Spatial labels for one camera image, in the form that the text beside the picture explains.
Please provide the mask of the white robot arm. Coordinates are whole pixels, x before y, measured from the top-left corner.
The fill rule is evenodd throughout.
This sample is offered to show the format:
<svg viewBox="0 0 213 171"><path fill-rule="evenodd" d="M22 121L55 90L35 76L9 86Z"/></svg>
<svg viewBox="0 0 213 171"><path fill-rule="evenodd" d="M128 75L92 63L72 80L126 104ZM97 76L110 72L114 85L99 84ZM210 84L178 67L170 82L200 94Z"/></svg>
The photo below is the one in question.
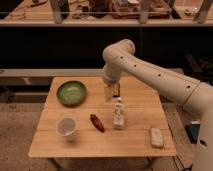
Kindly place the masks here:
<svg viewBox="0 0 213 171"><path fill-rule="evenodd" d="M103 50L103 80L116 84L126 72L156 89L161 95L201 117L196 154L191 171L213 171L213 86L162 68L134 56L135 45L123 39Z"/></svg>

